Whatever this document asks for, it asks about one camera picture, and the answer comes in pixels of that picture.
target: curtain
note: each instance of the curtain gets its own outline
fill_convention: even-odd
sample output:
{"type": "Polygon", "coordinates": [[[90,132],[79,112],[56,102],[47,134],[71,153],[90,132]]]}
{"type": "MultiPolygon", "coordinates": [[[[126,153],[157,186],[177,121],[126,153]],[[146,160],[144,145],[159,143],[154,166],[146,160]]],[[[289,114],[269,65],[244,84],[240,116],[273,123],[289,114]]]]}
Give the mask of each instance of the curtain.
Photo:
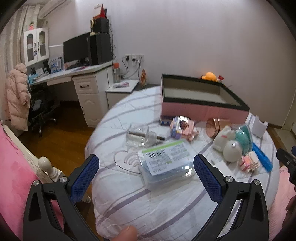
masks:
{"type": "Polygon", "coordinates": [[[20,45],[21,35],[29,30],[29,25],[34,22],[37,27],[37,17],[40,5],[20,7],[11,17],[0,35],[0,119],[5,120],[5,81],[9,71],[21,63],[20,45]]]}

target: human hand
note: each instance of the human hand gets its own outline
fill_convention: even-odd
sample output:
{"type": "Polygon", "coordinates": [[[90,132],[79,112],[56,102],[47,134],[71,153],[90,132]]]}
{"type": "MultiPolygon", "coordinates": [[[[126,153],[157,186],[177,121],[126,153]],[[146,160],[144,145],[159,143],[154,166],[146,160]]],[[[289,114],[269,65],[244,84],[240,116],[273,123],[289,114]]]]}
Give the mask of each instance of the human hand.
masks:
{"type": "Polygon", "coordinates": [[[138,231],[134,226],[127,226],[111,241],[137,241],[138,231]]]}

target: white bedsheet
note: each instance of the white bedsheet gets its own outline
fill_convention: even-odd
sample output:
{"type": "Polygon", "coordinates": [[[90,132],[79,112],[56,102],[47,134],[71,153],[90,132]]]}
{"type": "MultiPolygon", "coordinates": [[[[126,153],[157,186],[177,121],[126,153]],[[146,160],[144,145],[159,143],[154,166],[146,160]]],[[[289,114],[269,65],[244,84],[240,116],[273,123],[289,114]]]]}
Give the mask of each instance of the white bedsheet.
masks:
{"type": "MultiPolygon", "coordinates": [[[[140,148],[126,146],[126,130],[131,123],[149,124],[159,135],[169,136],[169,127],[159,126],[160,104],[160,87],[134,92],[105,115],[85,147],[85,157],[95,154],[100,160],[100,168],[92,182],[92,199],[96,230],[105,238],[113,238],[123,227],[134,225],[144,240],[191,240],[216,207],[197,175],[190,182],[149,191],[140,174],[125,171],[115,164],[114,161],[125,169],[138,172],[140,148]]],[[[250,113],[246,120],[250,127],[254,118],[250,113]]],[[[260,167],[254,174],[245,174],[237,163],[225,163],[222,154],[213,150],[212,140],[202,128],[205,123],[200,122],[198,126],[201,132],[192,142],[196,152],[210,162],[214,160],[225,176],[231,175],[241,182],[260,180],[269,207],[279,183],[279,162],[269,134],[265,132],[263,139],[253,136],[253,141],[272,160],[272,172],[267,173],[260,167]]],[[[221,235],[230,229],[238,207],[237,201],[221,235]]]]}

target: pink storage box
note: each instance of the pink storage box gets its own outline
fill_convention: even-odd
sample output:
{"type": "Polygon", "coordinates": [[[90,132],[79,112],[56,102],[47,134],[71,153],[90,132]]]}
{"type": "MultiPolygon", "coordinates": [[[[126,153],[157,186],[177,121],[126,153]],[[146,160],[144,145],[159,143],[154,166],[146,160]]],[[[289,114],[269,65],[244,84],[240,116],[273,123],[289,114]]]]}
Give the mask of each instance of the pink storage box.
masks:
{"type": "Polygon", "coordinates": [[[163,74],[161,118],[186,116],[194,121],[228,119],[243,124],[250,108],[225,85],[193,77],[163,74]]]}

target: power cord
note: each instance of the power cord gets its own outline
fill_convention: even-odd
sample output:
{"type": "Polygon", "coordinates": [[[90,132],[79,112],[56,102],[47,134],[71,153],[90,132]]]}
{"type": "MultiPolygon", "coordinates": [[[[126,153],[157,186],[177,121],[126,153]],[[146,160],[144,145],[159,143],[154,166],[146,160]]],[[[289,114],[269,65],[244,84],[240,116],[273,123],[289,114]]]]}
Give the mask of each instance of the power cord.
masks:
{"type": "Polygon", "coordinates": [[[124,67],[126,68],[126,73],[122,74],[122,76],[128,74],[128,72],[129,72],[129,69],[128,69],[129,56],[126,56],[126,57],[125,57],[125,58],[126,58],[126,65],[125,65],[125,63],[124,63],[124,61],[123,61],[123,58],[124,58],[124,57],[122,57],[121,60],[122,60],[122,63],[123,63],[123,65],[124,65],[124,67]]]}
{"type": "Polygon", "coordinates": [[[109,25],[109,29],[110,29],[110,31],[111,31],[111,33],[112,33],[112,47],[111,47],[111,51],[112,51],[112,71],[113,71],[113,73],[114,73],[113,56],[115,56],[115,58],[116,58],[116,55],[114,54],[113,32],[112,32],[112,29],[110,28],[110,25],[109,25]]]}
{"type": "Polygon", "coordinates": [[[140,68],[141,68],[141,61],[140,60],[136,60],[136,59],[132,59],[132,61],[137,61],[138,63],[139,63],[139,67],[136,69],[136,71],[133,73],[133,74],[131,74],[130,76],[128,76],[128,77],[125,77],[124,79],[129,79],[130,77],[132,77],[136,72],[138,72],[138,77],[139,77],[139,70],[140,70],[140,68]]]}

